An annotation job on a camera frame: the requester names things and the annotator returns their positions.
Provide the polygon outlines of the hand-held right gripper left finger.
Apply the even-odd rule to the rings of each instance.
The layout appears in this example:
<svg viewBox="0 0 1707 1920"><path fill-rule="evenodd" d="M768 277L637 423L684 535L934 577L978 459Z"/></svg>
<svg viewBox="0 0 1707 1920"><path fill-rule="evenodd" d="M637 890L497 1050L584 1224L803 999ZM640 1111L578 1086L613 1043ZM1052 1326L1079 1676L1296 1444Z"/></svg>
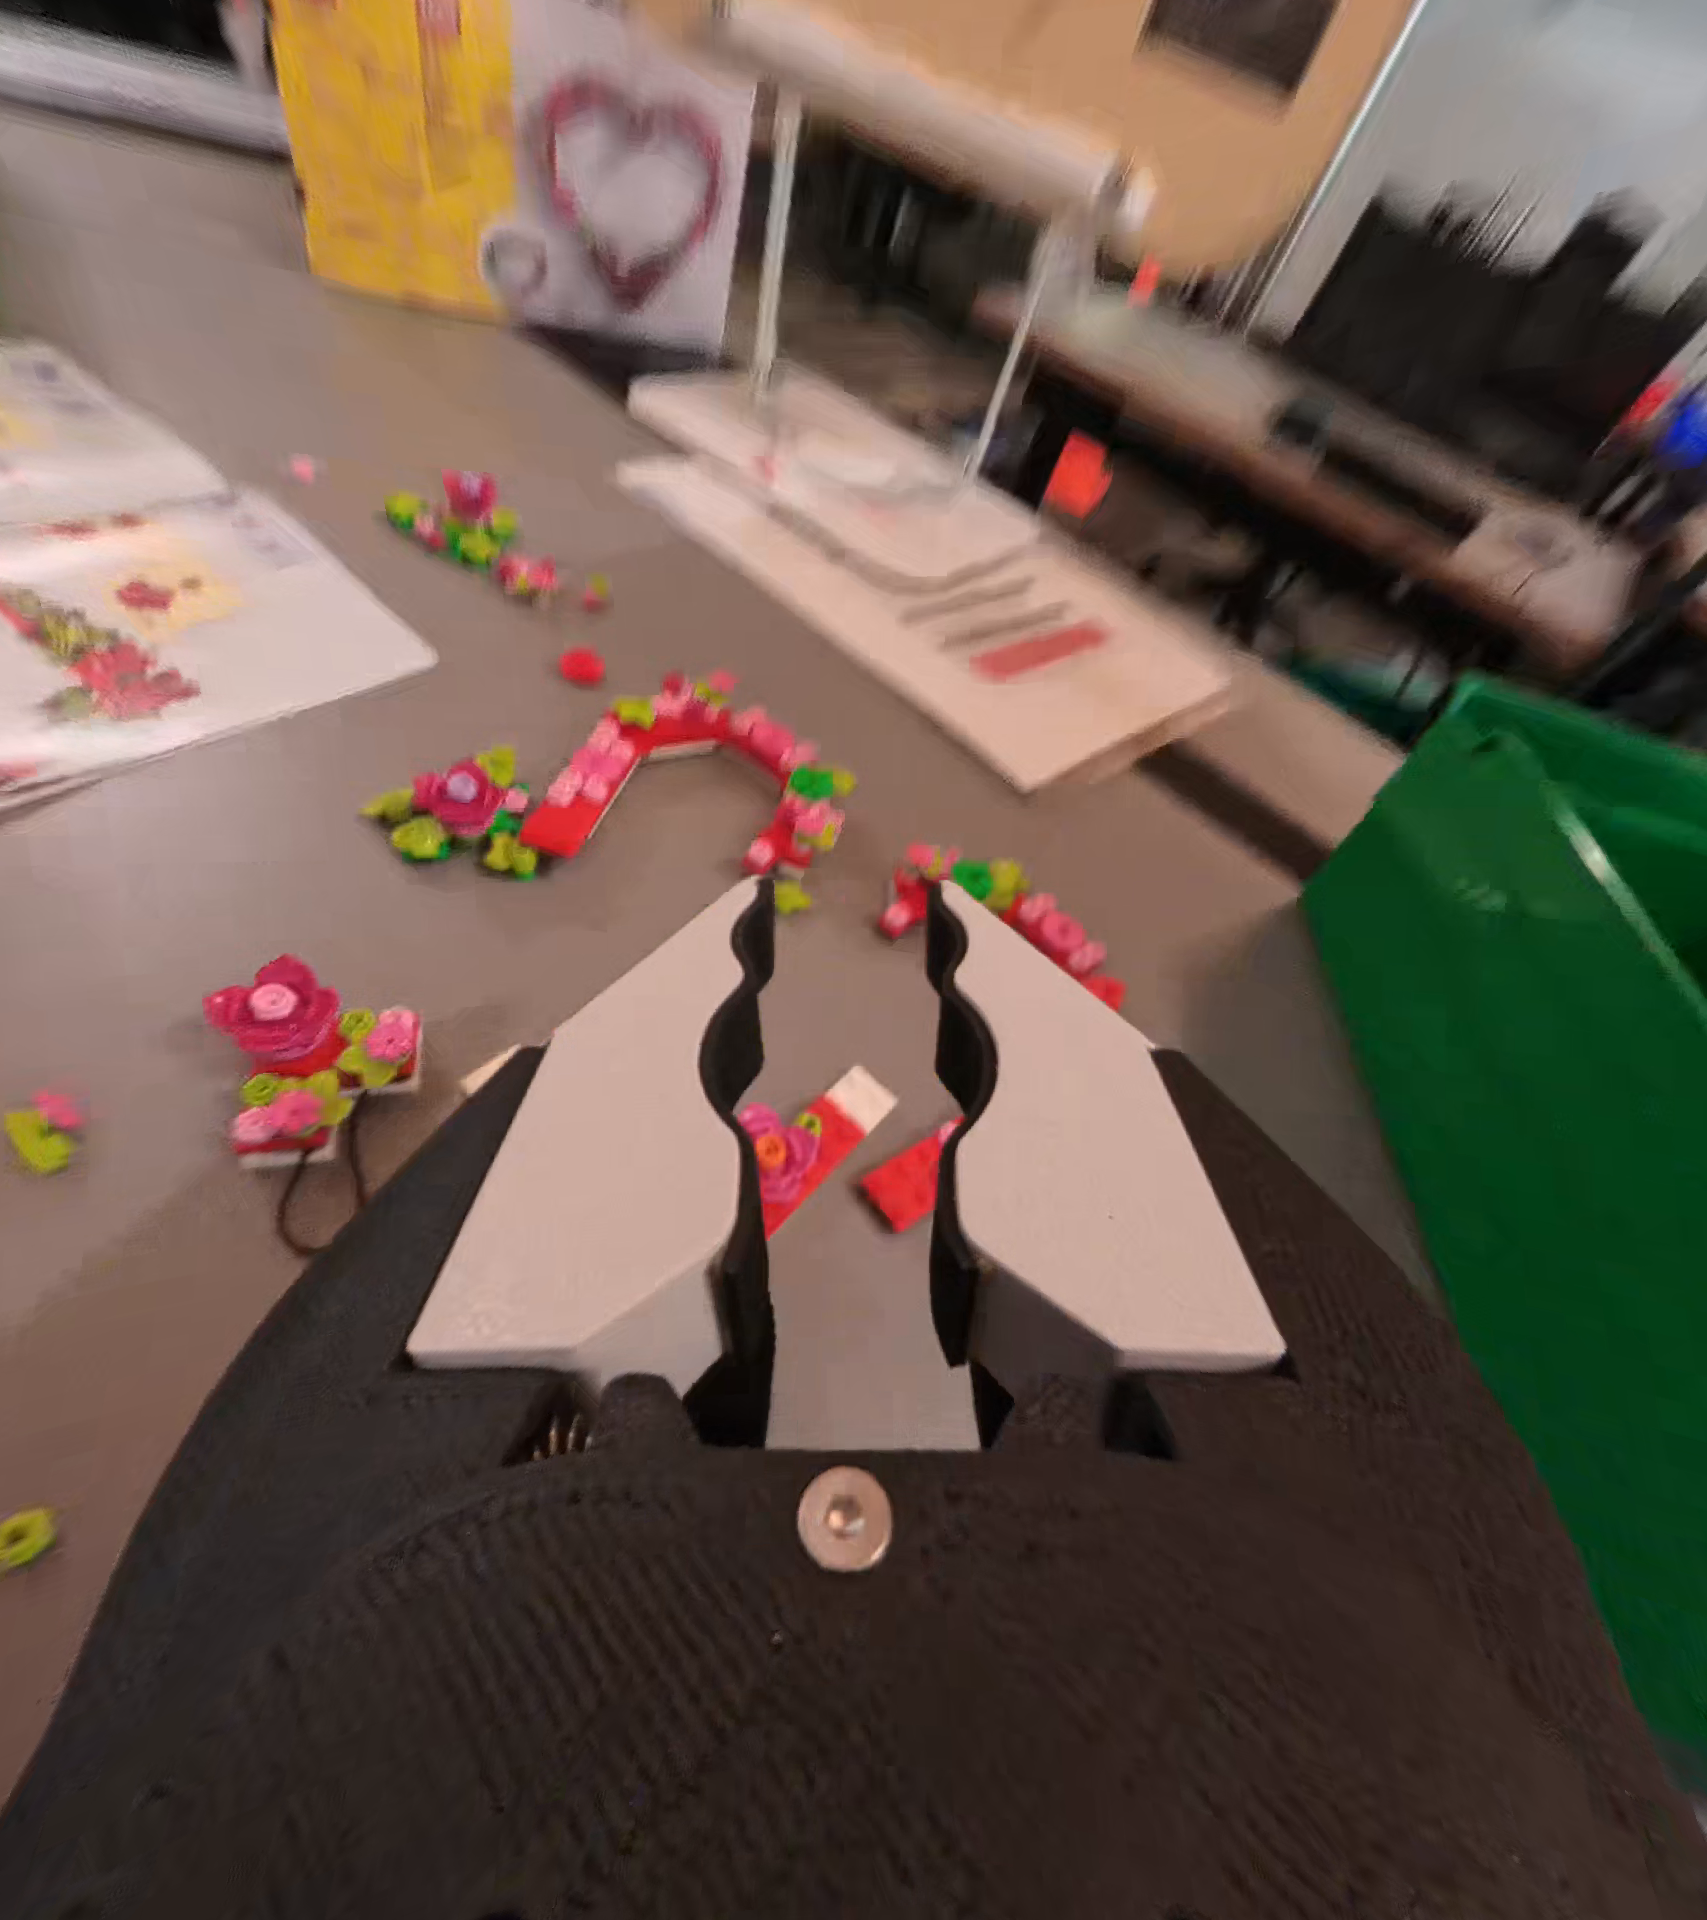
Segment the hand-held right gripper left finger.
<svg viewBox="0 0 1707 1920"><path fill-rule="evenodd" d="M408 1330L422 1371L663 1379L759 1449L776 1352L765 1211L735 1117L759 1075L768 881L740 881L562 1021Z"/></svg>

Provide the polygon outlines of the large red brick heart section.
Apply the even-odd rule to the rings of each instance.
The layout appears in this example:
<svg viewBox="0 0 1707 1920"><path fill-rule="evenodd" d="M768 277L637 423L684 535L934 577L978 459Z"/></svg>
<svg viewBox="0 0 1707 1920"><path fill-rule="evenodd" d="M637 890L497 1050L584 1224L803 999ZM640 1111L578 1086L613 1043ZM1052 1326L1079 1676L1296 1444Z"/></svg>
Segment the large red brick heart section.
<svg viewBox="0 0 1707 1920"><path fill-rule="evenodd" d="M537 868L577 858L643 769L692 757L731 757L773 785L770 816L740 854L744 879L803 881L838 847L855 777L765 707L739 705L731 674L667 674L654 695L604 707L523 813L515 847Z"/></svg>

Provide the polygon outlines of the straight red brick rose section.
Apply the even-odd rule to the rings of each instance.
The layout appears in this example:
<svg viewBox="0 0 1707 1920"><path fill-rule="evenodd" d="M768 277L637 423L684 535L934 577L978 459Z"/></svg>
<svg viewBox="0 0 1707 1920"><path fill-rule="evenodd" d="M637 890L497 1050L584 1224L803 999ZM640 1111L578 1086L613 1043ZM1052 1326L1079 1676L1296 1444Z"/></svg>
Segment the straight red brick rose section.
<svg viewBox="0 0 1707 1920"><path fill-rule="evenodd" d="M864 1068L850 1068L791 1117L765 1102L735 1108L759 1178L765 1237L893 1117L897 1098Z"/></svg>

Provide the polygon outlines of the clear bag with printed sheet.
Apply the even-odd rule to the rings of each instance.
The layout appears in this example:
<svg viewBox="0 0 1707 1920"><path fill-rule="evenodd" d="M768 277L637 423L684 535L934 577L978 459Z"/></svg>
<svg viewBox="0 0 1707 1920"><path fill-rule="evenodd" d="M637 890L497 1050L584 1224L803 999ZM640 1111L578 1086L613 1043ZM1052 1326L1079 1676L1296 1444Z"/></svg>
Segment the clear bag with printed sheet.
<svg viewBox="0 0 1707 1920"><path fill-rule="evenodd" d="M1023 796L1105 779L1231 702L1208 629L1152 613L1060 544L958 588L901 589L692 459L629 459L615 482Z"/></svg>

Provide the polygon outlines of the small brick flower cluster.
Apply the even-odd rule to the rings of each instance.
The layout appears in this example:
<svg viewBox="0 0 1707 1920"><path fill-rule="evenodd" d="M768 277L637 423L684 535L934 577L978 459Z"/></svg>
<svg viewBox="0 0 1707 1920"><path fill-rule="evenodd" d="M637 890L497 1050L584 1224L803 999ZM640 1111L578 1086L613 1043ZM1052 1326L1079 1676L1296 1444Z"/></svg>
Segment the small brick flower cluster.
<svg viewBox="0 0 1707 1920"><path fill-rule="evenodd" d="M544 604L560 589L558 563L522 548L522 517L501 506L488 473L445 470L436 496L390 492L382 517L408 547L488 578L515 604Z"/></svg>

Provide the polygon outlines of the brick rose with green leaves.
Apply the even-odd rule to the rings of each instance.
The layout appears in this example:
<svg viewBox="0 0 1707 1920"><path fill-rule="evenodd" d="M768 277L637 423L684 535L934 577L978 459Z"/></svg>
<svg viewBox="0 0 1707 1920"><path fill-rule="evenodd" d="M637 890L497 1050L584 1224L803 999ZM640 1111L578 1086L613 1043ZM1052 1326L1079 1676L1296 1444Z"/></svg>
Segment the brick rose with green leaves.
<svg viewBox="0 0 1707 1920"><path fill-rule="evenodd" d="M541 854L522 839L526 816L530 787L518 779L512 747L416 773L357 809L407 868L469 858L481 872L511 881L534 879L541 868Z"/></svg>

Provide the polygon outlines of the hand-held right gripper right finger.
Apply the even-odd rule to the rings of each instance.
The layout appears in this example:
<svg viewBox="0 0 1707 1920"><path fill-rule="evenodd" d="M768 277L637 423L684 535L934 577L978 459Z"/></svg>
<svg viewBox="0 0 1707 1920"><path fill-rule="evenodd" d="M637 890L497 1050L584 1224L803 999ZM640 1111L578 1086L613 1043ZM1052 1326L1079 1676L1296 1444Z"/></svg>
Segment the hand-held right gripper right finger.
<svg viewBox="0 0 1707 1920"><path fill-rule="evenodd" d="M953 881L924 969L961 1111L931 1305L983 1375L1267 1375L1288 1341L1170 1093L1171 1057Z"/></svg>

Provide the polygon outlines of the building instruction booklet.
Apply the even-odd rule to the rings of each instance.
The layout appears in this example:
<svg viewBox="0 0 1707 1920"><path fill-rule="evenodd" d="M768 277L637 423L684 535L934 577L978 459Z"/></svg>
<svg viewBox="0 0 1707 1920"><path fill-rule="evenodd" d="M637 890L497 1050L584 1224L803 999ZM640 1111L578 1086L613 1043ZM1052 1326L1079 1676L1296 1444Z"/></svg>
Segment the building instruction booklet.
<svg viewBox="0 0 1707 1920"><path fill-rule="evenodd" d="M431 666L271 496L0 341L0 809Z"/></svg>

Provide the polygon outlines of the yellow toy brick box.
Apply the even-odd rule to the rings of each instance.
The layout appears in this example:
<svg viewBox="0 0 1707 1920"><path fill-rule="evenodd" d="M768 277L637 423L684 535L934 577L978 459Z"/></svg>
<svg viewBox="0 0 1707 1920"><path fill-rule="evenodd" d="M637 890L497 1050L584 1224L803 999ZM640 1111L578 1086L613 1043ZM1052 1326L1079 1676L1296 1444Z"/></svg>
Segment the yellow toy brick box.
<svg viewBox="0 0 1707 1920"><path fill-rule="evenodd" d="M710 2L274 2L313 275L710 362L755 83Z"/></svg>

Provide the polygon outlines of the green plastic bin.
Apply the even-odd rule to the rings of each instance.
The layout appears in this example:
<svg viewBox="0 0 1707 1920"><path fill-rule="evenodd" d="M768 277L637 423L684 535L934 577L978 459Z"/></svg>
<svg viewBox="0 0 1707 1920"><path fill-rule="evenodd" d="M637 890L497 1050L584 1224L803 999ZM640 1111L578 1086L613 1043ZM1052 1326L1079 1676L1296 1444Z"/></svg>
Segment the green plastic bin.
<svg viewBox="0 0 1707 1920"><path fill-rule="evenodd" d="M1301 909L1452 1322L1707 1774L1707 755L1465 674Z"/></svg>

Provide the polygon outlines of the curved red brick heart section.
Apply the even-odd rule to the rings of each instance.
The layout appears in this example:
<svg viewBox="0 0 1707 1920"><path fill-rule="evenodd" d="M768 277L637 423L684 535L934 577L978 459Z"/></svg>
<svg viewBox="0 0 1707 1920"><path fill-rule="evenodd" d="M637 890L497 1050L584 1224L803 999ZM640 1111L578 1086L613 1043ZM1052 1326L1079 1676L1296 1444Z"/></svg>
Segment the curved red brick heart section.
<svg viewBox="0 0 1707 1920"><path fill-rule="evenodd" d="M993 920L1009 925L1056 972L1072 977L1112 1012L1124 1008L1124 984L1105 972L1105 945L1070 917L1060 901L1037 890L1023 864L1012 858L964 858L956 847L914 843L890 872L886 901L876 917L876 934L890 947L924 928L934 883L950 881ZM947 1117L934 1134L890 1154L861 1178L858 1193L893 1235L905 1235L936 1211L936 1172L958 1117Z"/></svg>

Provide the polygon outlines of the lime leaf pink flower piece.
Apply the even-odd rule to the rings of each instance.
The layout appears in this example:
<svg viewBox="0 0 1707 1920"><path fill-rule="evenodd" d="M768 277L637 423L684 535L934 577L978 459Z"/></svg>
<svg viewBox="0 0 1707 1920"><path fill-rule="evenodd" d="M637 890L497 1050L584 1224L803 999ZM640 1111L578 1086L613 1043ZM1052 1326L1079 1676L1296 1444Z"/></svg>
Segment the lime leaf pink flower piece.
<svg viewBox="0 0 1707 1920"><path fill-rule="evenodd" d="M87 1134L87 1115L73 1098L38 1089L0 1117L0 1131L25 1172L51 1178L72 1165Z"/></svg>

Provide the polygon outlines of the large wooden book stand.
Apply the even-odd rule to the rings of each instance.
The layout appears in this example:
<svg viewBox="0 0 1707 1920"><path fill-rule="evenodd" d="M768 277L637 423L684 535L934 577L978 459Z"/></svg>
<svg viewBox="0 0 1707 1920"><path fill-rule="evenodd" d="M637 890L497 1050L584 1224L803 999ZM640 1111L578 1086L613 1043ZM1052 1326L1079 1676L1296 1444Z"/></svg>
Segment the large wooden book stand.
<svg viewBox="0 0 1707 1920"><path fill-rule="evenodd" d="M1152 179L1166 284L1259 260L1321 188L1419 2L803 2L998 107L1101 137Z"/></svg>

